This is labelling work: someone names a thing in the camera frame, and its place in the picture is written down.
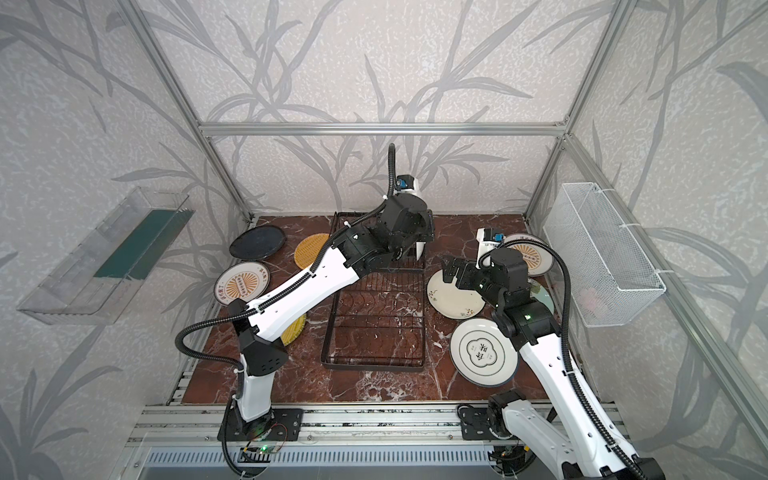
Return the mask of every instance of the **dish rack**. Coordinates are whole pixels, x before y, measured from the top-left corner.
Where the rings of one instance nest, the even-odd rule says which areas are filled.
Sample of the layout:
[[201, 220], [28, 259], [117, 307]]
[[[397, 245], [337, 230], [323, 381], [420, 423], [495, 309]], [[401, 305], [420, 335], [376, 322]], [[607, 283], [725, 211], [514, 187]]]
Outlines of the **dish rack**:
[[[331, 231], [362, 214], [339, 212]], [[366, 226], [376, 222], [369, 219]], [[333, 297], [320, 362], [327, 369], [421, 372], [426, 358], [426, 250], [415, 247]]]
[[543, 230], [568, 266], [586, 326], [626, 325], [667, 290], [631, 227], [597, 184], [561, 185]]

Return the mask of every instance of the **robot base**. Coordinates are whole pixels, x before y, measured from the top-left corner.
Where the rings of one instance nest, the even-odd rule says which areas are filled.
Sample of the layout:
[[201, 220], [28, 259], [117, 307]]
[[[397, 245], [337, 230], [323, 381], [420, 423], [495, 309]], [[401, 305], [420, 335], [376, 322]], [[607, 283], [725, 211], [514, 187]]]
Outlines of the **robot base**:
[[[240, 416], [238, 408], [232, 409], [227, 419], [227, 437], [228, 442], [249, 442], [259, 439], [268, 432], [266, 436], [259, 439], [260, 442], [295, 442], [299, 439], [299, 430], [301, 429], [301, 418], [304, 414], [302, 409], [271, 409], [266, 415], [254, 419], [250, 422], [244, 422]], [[219, 441], [224, 439], [224, 428], [219, 428]]]

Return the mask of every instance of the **black plate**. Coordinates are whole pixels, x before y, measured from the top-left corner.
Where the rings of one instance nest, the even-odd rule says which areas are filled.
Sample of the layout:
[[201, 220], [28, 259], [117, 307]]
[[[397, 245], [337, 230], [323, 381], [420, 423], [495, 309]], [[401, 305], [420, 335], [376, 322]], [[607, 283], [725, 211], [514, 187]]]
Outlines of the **black plate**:
[[263, 260], [280, 250], [286, 234], [274, 225], [252, 228], [230, 245], [230, 255], [241, 260]]

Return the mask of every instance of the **aluminum frame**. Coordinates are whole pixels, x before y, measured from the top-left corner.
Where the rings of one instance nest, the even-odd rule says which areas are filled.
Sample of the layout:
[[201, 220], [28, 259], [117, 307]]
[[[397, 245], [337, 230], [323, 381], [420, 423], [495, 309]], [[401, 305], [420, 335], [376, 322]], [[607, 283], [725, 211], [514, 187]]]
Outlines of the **aluminum frame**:
[[[551, 403], [532, 400], [534, 408], [546, 416]], [[487, 402], [467, 402], [483, 407]], [[465, 441], [456, 415], [459, 402], [326, 402], [275, 404], [304, 410], [299, 440], [291, 446], [327, 446], [340, 449], [350, 445], [514, 445], [509, 440]], [[603, 409], [618, 431], [629, 439], [618, 407], [603, 403]], [[148, 406], [139, 416], [109, 479], [140, 478], [142, 465], [153, 447], [220, 447], [216, 435], [224, 405]], [[554, 427], [564, 432], [556, 417]], [[269, 445], [277, 442], [254, 442]], [[228, 442], [236, 448], [246, 442]]]
[[[650, 262], [659, 270], [672, 270], [664, 255], [656, 248], [653, 240], [638, 225], [637, 219], [616, 193], [611, 182], [598, 168], [584, 145], [574, 135], [569, 134], [563, 140], [564, 151], [587, 181], [592, 181], [604, 189], [608, 200], [616, 208], [627, 225], [633, 228], [634, 236]], [[677, 318], [680, 326], [696, 346], [702, 359], [715, 375], [726, 397], [739, 413], [746, 427], [752, 432], [760, 448], [768, 455], [768, 399], [762, 394], [757, 384], [746, 372], [741, 362], [728, 348], [723, 337], [714, 329], [703, 310], [685, 287], [680, 277], [674, 273], [665, 275], [667, 294], [664, 299]]]
[[562, 135], [563, 122], [551, 123], [203, 123], [207, 137], [265, 135]]
[[168, 94], [181, 112], [181, 116], [184, 117], [198, 146], [207, 157], [210, 165], [214, 168], [216, 175], [221, 179], [227, 192], [237, 205], [238, 210], [243, 214], [245, 220], [250, 222], [253, 214], [250, 211], [248, 203], [237, 188], [229, 170], [214, 150], [214, 147], [210, 144], [210, 141], [201, 134], [200, 128], [198, 127], [200, 121], [194, 113], [192, 104], [181, 89], [181, 84], [176, 79], [176, 76], [170, 67], [170, 62], [165, 58], [160, 43], [155, 38], [147, 19], [141, 13], [141, 8], [135, 0], [116, 0], [116, 2], [120, 13], [125, 20], [126, 26], [134, 33], [141, 49], [144, 50], [144, 53], [149, 57], [150, 63], [157, 72], [157, 76], [160, 77], [163, 85], [165, 85], [165, 88], [168, 90]]
[[[611, 58], [611, 54], [616, 48], [621, 34], [624, 32], [624, 28], [629, 22], [630, 15], [636, 4], [637, 0], [618, 0], [614, 5], [598, 48], [594, 51], [592, 61], [587, 68], [587, 73], [584, 74], [584, 80], [581, 81], [581, 86], [576, 92], [573, 104], [571, 104], [571, 108], [568, 109], [568, 114], [565, 116], [564, 135], [568, 135], [573, 131], [578, 118], [581, 116], [581, 112], [594, 91], [594, 87], [598, 84], [600, 76], [602, 76], [603, 70], [605, 70], [608, 60]], [[547, 159], [546, 166], [536, 184], [536, 189], [533, 195], [531, 195], [531, 201], [528, 202], [528, 206], [525, 209], [525, 217], [530, 217], [533, 214], [536, 205], [541, 201], [541, 195], [544, 194], [544, 189], [549, 183], [554, 170], [558, 167], [560, 153], [563, 150], [560, 142], [562, 138], [562, 136], [558, 137], [558, 142]]]

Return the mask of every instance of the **black cable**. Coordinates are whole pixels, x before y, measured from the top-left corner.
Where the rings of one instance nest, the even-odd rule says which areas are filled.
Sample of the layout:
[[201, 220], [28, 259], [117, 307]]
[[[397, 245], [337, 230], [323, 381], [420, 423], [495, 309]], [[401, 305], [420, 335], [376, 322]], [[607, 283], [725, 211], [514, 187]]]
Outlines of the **black cable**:
[[230, 457], [230, 450], [227, 448], [227, 420], [230, 418], [232, 398], [233, 396], [230, 395], [229, 400], [227, 400], [227, 407], [224, 409], [224, 419], [221, 422], [221, 453], [224, 455], [224, 461], [227, 463], [227, 466], [232, 472], [234, 472], [235, 475], [240, 478], [256, 478], [256, 476], [259, 475], [258, 473], [252, 474], [245, 472], [244, 470], [240, 470], [237, 465], [235, 465], [235, 462], [233, 462], [232, 458]]
[[176, 335], [176, 339], [174, 340], [174, 343], [176, 344], [176, 349], [179, 352], [182, 352], [184, 355], [191, 356], [194, 359], [210, 360], [211, 362], [229, 363], [230, 365], [234, 366], [237, 369], [237, 394], [239, 395], [243, 386], [243, 374], [244, 374], [243, 363], [238, 359], [233, 359], [228, 356], [211, 355], [209, 353], [203, 353], [203, 352], [198, 352], [196, 350], [192, 350], [190, 347], [184, 345], [184, 337], [186, 337], [192, 332], [207, 328], [209, 326], [216, 326], [221, 323], [227, 323], [227, 322], [232, 322], [233, 320], [247, 318], [248, 316], [251, 316], [254, 313], [256, 313], [256, 310], [250, 309], [244, 312], [240, 312], [236, 315], [223, 316], [221, 318], [204, 320], [203, 322], [193, 323], [192, 325], [189, 325], [181, 329], [181, 331]]
[[[389, 182], [387, 184], [387, 198], [390, 198], [395, 193], [395, 144], [389, 144], [389, 153], [387, 156], [387, 174], [389, 178]], [[323, 244], [323, 248], [321, 248], [320, 252], [318, 252], [317, 257], [315, 258], [315, 261], [310, 266], [309, 272], [304, 273], [296, 282], [292, 283], [287, 288], [283, 289], [277, 295], [265, 300], [260, 305], [258, 305], [255, 309], [249, 309], [244, 312], [238, 313], [237, 315], [225, 316], [222, 318], [204, 320], [203, 322], [194, 323], [192, 325], [189, 325], [186, 328], [183, 328], [176, 335], [176, 339], [175, 339], [176, 348], [180, 352], [182, 352], [184, 355], [191, 356], [192, 358], [200, 359], [200, 360], [210, 360], [211, 362], [228, 363], [237, 368], [237, 394], [230, 396], [229, 400], [227, 400], [227, 408], [224, 410], [224, 417], [222, 420], [221, 450], [222, 450], [222, 453], [224, 454], [224, 461], [227, 463], [227, 466], [229, 466], [230, 470], [232, 470], [232, 472], [234, 472], [236, 475], [240, 476], [241, 478], [253, 478], [256, 475], [251, 475], [249, 473], [246, 473], [240, 470], [237, 467], [237, 465], [234, 464], [234, 462], [229, 456], [229, 450], [227, 450], [226, 437], [227, 437], [227, 420], [229, 419], [232, 400], [236, 396], [239, 397], [240, 392], [242, 391], [245, 367], [243, 366], [243, 363], [238, 359], [233, 359], [228, 356], [211, 355], [209, 353], [203, 353], [203, 352], [198, 352], [196, 350], [192, 350], [188, 346], [184, 345], [184, 338], [190, 333], [197, 331], [199, 329], [204, 329], [209, 326], [220, 325], [221, 323], [227, 323], [233, 320], [247, 318], [249, 316], [255, 315], [256, 313], [262, 313], [270, 305], [274, 304], [278, 300], [285, 298], [290, 293], [292, 293], [295, 289], [299, 288], [299, 286], [301, 286], [303, 283], [305, 283], [307, 280], [309, 280], [314, 276], [320, 263], [323, 261], [323, 257], [325, 256], [326, 251], [331, 247], [331, 245], [333, 245], [333, 242], [342, 235], [342, 233], [346, 232], [349, 229], [349, 227], [354, 227], [355, 225], [358, 225], [359, 223], [362, 223], [368, 220], [369, 218], [380, 214], [382, 211], [384, 211], [385, 206], [386, 206], [386, 199], [378, 207], [371, 210], [367, 214], [362, 215], [360, 218], [352, 222], [349, 226], [345, 225], [344, 227], [338, 229], [336, 232], [333, 232], [328, 237], [328, 240]]]
[[[605, 428], [605, 425], [603, 425], [603, 422], [598, 417], [598, 414], [594, 412], [594, 409], [592, 409], [592, 406], [589, 404], [589, 401], [587, 400], [586, 395], [584, 394], [584, 391], [581, 389], [581, 385], [579, 385], [578, 379], [576, 378], [576, 374], [574, 373], [574, 367], [573, 363], [571, 363], [571, 350], [570, 350], [570, 340], [568, 339], [568, 316], [571, 312], [571, 274], [568, 272], [568, 267], [565, 266], [565, 262], [563, 259], [558, 255], [557, 252], [555, 252], [552, 247], [547, 245], [543, 242], [538, 242], [536, 240], [510, 240], [508, 242], [504, 242], [501, 245], [499, 245], [496, 248], [505, 248], [510, 247], [511, 245], [517, 245], [520, 243], [526, 243], [528, 245], [534, 245], [536, 247], [542, 248], [543, 250], [549, 252], [550, 255], [552, 255], [552, 258], [554, 258], [558, 265], [560, 266], [560, 270], [563, 272], [563, 281], [564, 281], [564, 290], [565, 293], [563, 295], [563, 313], [562, 313], [562, 321], [561, 321], [561, 350], [562, 350], [562, 358], [563, 358], [563, 365], [565, 366], [565, 373], [568, 376], [568, 380], [571, 382], [571, 387], [574, 390], [574, 393], [576, 394], [576, 397], [578, 398], [579, 403], [581, 404], [581, 408], [584, 409], [584, 412], [587, 414], [589, 419], [592, 421], [592, 425], [600, 432], [600, 435], [605, 439], [607, 442], [607, 447], [616, 454], [616, 456], [621, 460], [624, 465], [627, 466], [627, 469], [634, 475], [635, 478], [638, 478], [639, 480], [647, 480], [647, 477], [643, 473], [642, 470], [640, 470], [640, 467], [637, 466], [635, 462], [632, 461], [629, 456], [627, 456], [627, 453], [624, 452], [624, 450], [621, 449], [619, 445], [616, 444], [616, 441], [614, 440], [614, 437], [611, 435], [611, 433]], [[493, 250], [489, 250], [485, 253], [483, 253], [480, 258], [478, 259], [478, 264], [482, 265], [483, 260], [488, 258], [488, 256], [491, 255], [491, 252]]]

